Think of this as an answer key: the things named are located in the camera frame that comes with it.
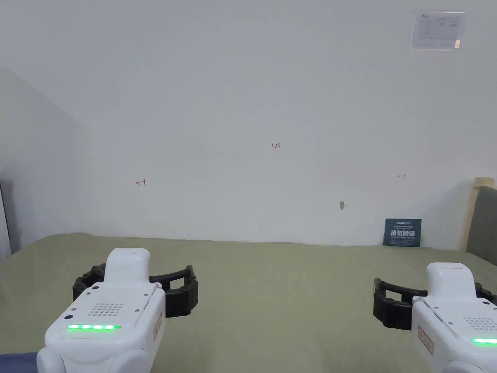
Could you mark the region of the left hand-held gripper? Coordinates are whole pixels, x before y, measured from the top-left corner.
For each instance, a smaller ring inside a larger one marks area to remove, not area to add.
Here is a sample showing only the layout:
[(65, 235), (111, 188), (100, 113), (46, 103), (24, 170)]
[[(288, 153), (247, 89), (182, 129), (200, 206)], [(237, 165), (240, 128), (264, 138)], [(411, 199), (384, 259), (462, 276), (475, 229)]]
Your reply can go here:
[[(116, 248), (73, 285), (73, 300), (45, 333), (40, 373), (148, 373), (166, 318), (185, 317), (199, 302), (192, 265), (149, 276), (150, 253)], [(183, 280), (179, 288), (171, 283)]]

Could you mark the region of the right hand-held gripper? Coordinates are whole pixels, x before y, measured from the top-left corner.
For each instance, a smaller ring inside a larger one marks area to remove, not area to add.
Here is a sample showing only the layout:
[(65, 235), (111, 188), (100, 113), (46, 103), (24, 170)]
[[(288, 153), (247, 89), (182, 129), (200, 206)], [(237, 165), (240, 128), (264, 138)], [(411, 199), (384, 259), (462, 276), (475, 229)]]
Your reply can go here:
[(375, 278), (373, 316), (384, 327), (411, 330), (432, 373), (496, 372), (497, 296), (461, 263), (431, 263), (427, 277), (427, 291)]

